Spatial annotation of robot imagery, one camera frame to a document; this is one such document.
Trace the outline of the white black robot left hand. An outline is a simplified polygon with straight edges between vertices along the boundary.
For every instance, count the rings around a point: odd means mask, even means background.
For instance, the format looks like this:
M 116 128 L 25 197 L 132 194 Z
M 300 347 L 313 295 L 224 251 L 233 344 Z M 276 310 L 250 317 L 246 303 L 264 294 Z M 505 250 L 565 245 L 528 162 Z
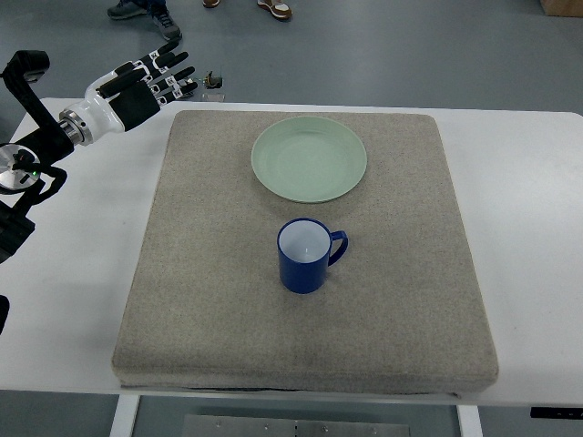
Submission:
M 128 61 L 88 86 L 84 99 L 59 114 L 59 126 L 74 145 L 87 146 L 108 133 L 122 133 L 154 117 L 164 106 L 190 97 L 199 83 L 195 68 L 172 70 L 188 57 L 170 41 L 139 60 Z

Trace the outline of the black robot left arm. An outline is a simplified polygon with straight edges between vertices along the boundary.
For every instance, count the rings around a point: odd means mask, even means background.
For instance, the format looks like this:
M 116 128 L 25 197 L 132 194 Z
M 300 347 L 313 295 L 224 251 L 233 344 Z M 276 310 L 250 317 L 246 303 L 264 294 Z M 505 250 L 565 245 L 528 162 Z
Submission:
M 1 204 L 1 260 L 20 249 L 35 230 L 30 209 L 54 196 L 65 184 L 65 170 L 54 164 L 73 152 L 74 144 L 31 88 L 50 67 L 40 50 L 19 50 L 1 73 L 5 87 L 36 122 L 37 129 L 1 145 L 1 193 L 18 194 L 12 205 Z

